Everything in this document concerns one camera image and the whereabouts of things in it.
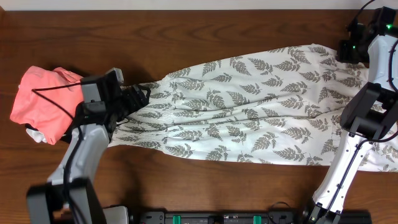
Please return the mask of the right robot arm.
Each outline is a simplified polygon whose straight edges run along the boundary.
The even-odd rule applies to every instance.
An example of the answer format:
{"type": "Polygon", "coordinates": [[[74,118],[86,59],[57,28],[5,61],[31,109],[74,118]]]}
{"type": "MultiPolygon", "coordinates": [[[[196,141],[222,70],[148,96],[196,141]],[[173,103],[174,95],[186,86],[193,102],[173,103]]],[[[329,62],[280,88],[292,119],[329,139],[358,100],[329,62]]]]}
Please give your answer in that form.
{"type": "Polygon", "coordinates": [[[369,64],[368,82],[344,108],[338,151],[312,200],[297,215],[296,223],[371,223],[368,211],[343,211],[348,189],[361,161],[374,143],[388,142],[388,131],[397,122],[397,27],[396,10],[381,7],[368,25],[354,18],[347,26],[337,61],[369,64]]]}

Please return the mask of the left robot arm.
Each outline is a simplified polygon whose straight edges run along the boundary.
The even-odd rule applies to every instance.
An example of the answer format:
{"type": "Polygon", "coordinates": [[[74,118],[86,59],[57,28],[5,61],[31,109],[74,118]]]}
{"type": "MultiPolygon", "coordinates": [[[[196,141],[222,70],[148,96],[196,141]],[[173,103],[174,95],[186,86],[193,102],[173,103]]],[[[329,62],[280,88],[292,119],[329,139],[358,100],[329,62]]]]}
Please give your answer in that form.
{"type": "Polygon", "coordinates": [[[100,205],[93,179],[99,161],[111,142],[117,123],[149,104],[150,88],[133,85],[83,84],[83,102],[70,145],[47,182],[27,192],[31,223],[129,223],[123,206],[100,205]]]}

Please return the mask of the white fern print dress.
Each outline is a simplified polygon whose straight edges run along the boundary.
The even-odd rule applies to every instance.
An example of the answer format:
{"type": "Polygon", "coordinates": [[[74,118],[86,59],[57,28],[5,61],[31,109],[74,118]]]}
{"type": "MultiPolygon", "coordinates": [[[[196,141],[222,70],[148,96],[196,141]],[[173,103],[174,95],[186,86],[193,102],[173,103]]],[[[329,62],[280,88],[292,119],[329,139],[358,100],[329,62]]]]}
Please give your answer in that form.
{"type": "Polygon", "coordinates": [[[112,146],[209,161],[327,166],[344,107],[368,80],[322,45],[284,47],[187,67],[149,84],[149,104],[112,146]]]}

